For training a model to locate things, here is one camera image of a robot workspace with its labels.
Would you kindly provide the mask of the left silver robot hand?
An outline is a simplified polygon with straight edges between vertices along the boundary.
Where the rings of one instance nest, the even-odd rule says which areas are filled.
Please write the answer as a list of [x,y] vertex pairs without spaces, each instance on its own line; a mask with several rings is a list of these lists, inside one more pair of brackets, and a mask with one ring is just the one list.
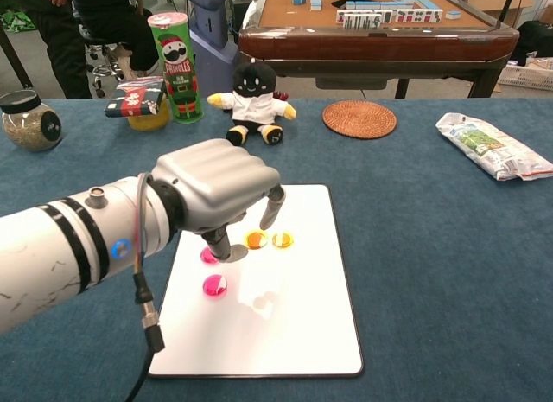
[[223,262],[237,257],[226,228],[266,198],[259,227],[267,229],[286,198],[276,169],[222,138],[160,156],[152,177],[168,201],[169,228],[199,234]]

